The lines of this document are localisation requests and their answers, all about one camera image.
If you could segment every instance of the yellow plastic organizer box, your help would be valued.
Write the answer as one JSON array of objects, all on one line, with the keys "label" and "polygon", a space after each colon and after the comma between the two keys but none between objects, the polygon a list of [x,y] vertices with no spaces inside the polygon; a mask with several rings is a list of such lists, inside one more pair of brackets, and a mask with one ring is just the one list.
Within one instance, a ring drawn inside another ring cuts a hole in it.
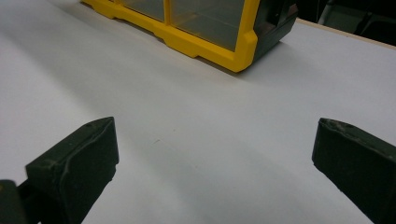
[{"label": "yellow plastic organizer box", "polygon": [[98,13],[129,21],[192,58],[239,72],[287,34],[295,0],[82,0]]}]

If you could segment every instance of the dark green clamp jaw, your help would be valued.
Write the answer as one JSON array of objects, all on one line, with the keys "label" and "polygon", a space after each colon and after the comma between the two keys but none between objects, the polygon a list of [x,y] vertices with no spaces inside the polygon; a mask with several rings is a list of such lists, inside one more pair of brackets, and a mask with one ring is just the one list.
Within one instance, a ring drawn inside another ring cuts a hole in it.
[{"label": "dark green clamp jaw", "polygon": [[20,186],[0,181],[0,223],[81,223],[118,163],[114,119],[83,125],[27,164]]},{"label": "dark green clamp jaw", "polygon": [[320,119],[312,160],[375,224],[396,223],[396,147],[350,124]]}]

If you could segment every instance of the white table surface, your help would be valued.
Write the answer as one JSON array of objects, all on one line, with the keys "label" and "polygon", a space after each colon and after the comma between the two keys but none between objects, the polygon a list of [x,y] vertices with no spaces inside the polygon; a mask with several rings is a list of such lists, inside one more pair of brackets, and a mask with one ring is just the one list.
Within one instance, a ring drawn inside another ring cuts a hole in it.
[{"label": "white table surface", "polygon": [[114,116],[85,224],[371,221],[311,161],[318,119],[396,145],[396,50],[296,23],[239,75],[77,0],[0,1],[0,178]]}]

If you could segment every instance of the yellow frame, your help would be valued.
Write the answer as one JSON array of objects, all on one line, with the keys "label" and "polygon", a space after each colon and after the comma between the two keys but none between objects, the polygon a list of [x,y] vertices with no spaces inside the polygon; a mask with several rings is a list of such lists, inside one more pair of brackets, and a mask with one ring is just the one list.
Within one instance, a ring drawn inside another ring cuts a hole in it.
[{"label": "yellow frame", "polygon": [[170,1],[163,0],[164,22],[154,20],[139,12],[124,7],[120,0],[81,0],[92,8],[110,18],[129,21],[143,27],[165,44],[192,58],[201,56],[213,63],[217,63],[233,72],[240,72],[253,62],[258,38],[253,31],[256,13],[260,0],[245,0],[241,22],[238,31],[235,51],[231,51],[206,41],[198,36],[191,35],[171,25]]}]

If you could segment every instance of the floor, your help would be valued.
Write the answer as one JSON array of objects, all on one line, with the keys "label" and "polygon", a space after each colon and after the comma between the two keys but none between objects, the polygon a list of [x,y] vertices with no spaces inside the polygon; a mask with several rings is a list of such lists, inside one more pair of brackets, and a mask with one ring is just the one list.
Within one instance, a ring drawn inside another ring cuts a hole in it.
[{"label": "floor", "polygon": [[[361,22],[365,14],[366,12],[354,8],[342,7],[337,5],[333,5],[330,7],[326,6],[318,23],[328,27],[332,27],[337,30],[354,34],[358,27],[358,24]],[[367,26],[365,26],[365,29],[373,21],[388,21],[396,23],[395,19],[374,14],[368,22]],[[389,30],[386,33],[390,34],[394,32],[394,28],[392,28],[392,30]]]}]

